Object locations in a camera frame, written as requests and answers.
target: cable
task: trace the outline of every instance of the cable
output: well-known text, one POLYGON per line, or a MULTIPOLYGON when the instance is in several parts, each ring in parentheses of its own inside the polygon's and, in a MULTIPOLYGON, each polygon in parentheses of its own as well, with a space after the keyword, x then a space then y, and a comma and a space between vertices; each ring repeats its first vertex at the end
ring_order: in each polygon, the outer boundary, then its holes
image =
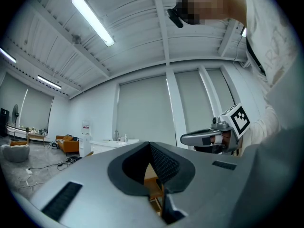
POLYGON ((19 189, 21 189, 21 188, 28 188, 28 187, 30 187, 30 188, 32 189, 32 187, 34 187, 34 186, 36 186, 36 185, 39 185, 39 184, 44 184, 44 183, 43 183, 43 182, 40 182, 40 183, 36 183, 36 184, 34 184, 34 185, 19 187, 19 188, 18 188, 18 191, 19 191, 19 189))
POLYGON ((236 61, 237 57, 238 57, 238 49, 237 49, 236 58, 233 60, 233 64, 234 64, 234 62, 236 61))
POLYGON ((21 180, 20 182, 24 182, 24 181, 28 181, 28 179, 31 177, 32 175, 29 175, 28 178, 26 180, 21 180))
POLYGON ((64 170, 64 169, 66 169, 66 168, 68 168, 68 164, 67 164, 67 167, 62 168, 62 169, 59 169, 58 166, 57 166, 57 169, 58 169, 59 171, 62 171, 62 170, 64 170))
POLYGON ((31 170, 31 169, 35 169, 35 170, 43 169, 43 168, 46 168, 46 167, 49 167, 49 166, 52 166, 52 165, 47 165, 47 166, 41 167, 41 168, 29 168, 29 170, 31 170))

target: black speaker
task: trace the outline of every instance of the black speaker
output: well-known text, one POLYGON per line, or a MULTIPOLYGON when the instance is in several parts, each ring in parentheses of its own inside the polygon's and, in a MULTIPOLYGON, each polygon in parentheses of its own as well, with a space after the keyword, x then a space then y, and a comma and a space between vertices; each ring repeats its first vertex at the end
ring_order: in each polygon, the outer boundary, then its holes
POLYGON ((0 125, 5 125, 9 121, 10 112, 1 108, 0 111, 0 125))
POLYGON ((6 131, 6 124, 9 121, 9 114, 10 112, 1 108, 0 111, 0 136, 6 137, 7 131, 6 131))

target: gray pouf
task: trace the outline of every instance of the gray pouf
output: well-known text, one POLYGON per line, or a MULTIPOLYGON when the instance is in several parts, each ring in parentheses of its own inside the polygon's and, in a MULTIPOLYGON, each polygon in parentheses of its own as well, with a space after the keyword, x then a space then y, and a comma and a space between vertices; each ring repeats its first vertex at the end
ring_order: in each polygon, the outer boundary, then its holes
POLYGON ((4 158, 10 162, 23 162, 29 157, 28 145, 9 146, 4 144, 1 146, 1 150, 4 158))

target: white cabinet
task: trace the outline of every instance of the white cabinet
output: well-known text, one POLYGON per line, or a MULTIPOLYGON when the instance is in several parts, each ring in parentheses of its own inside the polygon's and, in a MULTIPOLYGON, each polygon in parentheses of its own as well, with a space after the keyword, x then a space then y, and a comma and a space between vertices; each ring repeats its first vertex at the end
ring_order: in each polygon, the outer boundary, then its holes
POLYGON ((91 136, 87 134, 82 134, 79 138, 79 155, 80 157, 85 157, 91 152, 91 136))
POLYGON ((91 143, 91 151, 94 152, 94 154, 113 150, 119 147, 123 147, 129 144, 138 143, 138 139, 129 139, 128 142, 118 142, 118 141, 102 141, 102 142, 96 142, 96 141, 90 141, 91 143))

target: roller blind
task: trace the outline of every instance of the roller blind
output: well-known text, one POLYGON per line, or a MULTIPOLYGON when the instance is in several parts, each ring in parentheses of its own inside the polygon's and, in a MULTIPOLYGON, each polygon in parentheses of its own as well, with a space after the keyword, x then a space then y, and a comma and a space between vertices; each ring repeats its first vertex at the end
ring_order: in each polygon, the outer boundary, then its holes
POLYGON ((209 128, 213 113, 207 91, 198 71, 175 74, 187 132, 209 128))
POLYGON ((166 76, 120 85, 117 130, 129 139, 176 145, 166 76))
POLYGON ((0 87, 0 108, 9 111, 9 124, 14 105, 18 105, 19 113, 28 86, 9 74, 6 74, 0 87))
POLYGON ((218 94, 219 102, 222 107, 223 112, 234 105, 234 100, 232 98, 231 92, 227 85, 227 82, 221 72, 221 70, 207 70, 211 81, 215 87, 215 91, 218 94))
POLYGON ((35 129, 48 129, 52 101, 52 96, 29 87, 22 107, 20 125, 35 129))

